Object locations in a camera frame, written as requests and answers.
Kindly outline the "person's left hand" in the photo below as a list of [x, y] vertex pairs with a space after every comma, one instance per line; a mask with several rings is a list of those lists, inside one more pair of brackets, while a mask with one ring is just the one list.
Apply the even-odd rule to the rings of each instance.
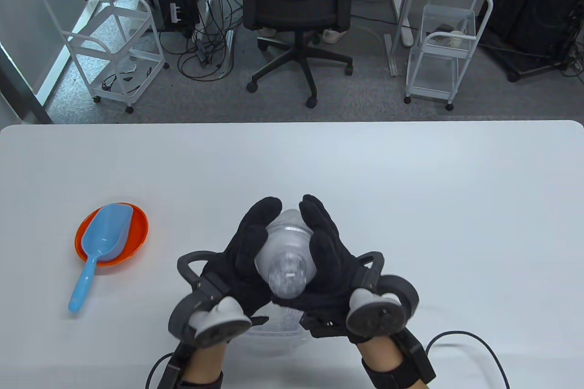
[[271, 301], [271, 290], [257, 272], [255, 258], [267, 241], [267, 226], [279, 216], [282, 207], [277, 197], [256, 202], [242, 218], [226, 249], [214, 255], [202, 270], [204, 277], [215, 274], [227, 285], [248, 317]]

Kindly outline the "person's right hand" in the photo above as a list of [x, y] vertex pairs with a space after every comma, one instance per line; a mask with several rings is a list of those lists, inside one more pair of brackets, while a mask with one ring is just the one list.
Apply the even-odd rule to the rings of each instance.
[[353, 279], [362, 265], [342, 243], [336, 224], [318, 198], [304, 195], [299, 210], [305, 224], [313, 231], [309, 251], [316, 274], [300, 296], [281, 299], [272, 295], [272, 302], [339, 322], [348, 315]]

